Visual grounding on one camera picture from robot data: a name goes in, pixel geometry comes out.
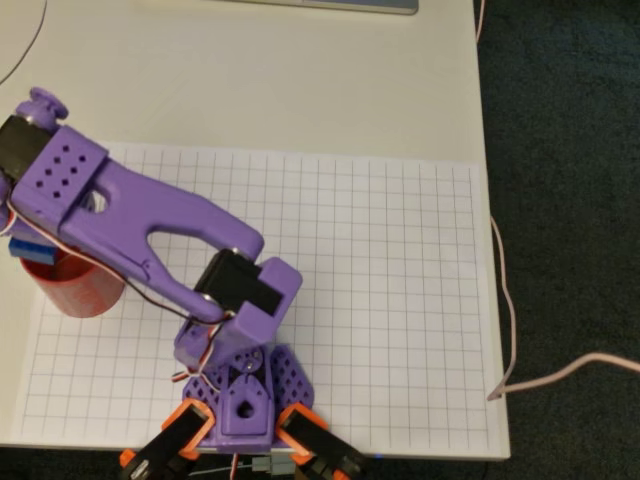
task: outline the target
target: floor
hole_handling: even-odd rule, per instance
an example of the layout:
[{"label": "floor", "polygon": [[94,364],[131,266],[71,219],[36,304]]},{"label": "floor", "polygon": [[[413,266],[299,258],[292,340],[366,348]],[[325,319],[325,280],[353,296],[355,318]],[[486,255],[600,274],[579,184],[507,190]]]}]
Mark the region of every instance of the floor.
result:
[{"label": "floor", "polygon": [[[640,3],[488,0],[479,57],[491,205],[519,318],[513,381],[592,350],[640,358]],[[370,478],[640,478],[638,398],[637,375],[588,366],[509,396],[510,460],[385,460]],[[117,471],[113,453],[0,449],[7,480]]]}]

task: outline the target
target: red container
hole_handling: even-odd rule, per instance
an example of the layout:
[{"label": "red container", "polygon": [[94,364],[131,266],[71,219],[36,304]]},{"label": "red container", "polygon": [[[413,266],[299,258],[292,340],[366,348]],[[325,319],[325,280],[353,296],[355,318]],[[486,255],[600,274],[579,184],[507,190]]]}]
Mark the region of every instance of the red container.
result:
[{"label": "red container", "polygon": [[63,256],[55,265],[20,261],[47,297],[70,317],[100,315],[115,305],[124,290],[123,282],[73,255]]}]

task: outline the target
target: screw hole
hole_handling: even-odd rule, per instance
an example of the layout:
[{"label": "screw hole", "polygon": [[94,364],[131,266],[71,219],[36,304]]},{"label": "screw hole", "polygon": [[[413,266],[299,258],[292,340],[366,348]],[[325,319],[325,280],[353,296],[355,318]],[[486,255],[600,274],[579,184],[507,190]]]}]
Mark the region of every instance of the screw hole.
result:
[{"label": "screw hole", "polygon": [[240,418],[251,418],[253,417],[254,412],[255,410],[253,409],[253,405],[244,401],[240,404],[236,413]]}]

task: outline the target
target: black clamp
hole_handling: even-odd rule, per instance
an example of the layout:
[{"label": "black clamp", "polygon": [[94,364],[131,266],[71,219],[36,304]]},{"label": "black clamp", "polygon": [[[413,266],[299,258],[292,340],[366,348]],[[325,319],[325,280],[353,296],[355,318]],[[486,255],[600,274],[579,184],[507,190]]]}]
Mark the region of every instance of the black clamp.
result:
[{"label": "black clamp", "polygon": [[276,435],[296,451],[292,459],[309,480],[357,480],[366,473],[367,458],[300,403],[280,414]]},{"label": "black clamp", "polygon": [[138,453],[120,454],[120,480],[184,480],[196,464],[195,450],[215,418],[204,403],[185,401],[162,425],[162,432]]}]

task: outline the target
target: white grid paper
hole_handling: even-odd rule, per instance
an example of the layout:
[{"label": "white grid paper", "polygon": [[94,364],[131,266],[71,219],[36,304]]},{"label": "white grid paper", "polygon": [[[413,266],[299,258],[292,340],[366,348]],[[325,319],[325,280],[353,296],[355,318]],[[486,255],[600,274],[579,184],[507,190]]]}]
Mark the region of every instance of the white grid paper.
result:
[{"label": "white grid paper", "polygon": [[[110,144],[132,170],[203,195],[263,233],[304,282],[277,341],[316,410],[364,452],[500,456],[477,168],[442,162]],[[155,234],[194,285],[213,249]],[[179,319],[127,290],[78,320],[38,294],[18,443],[140,446],[179,404]]]}]

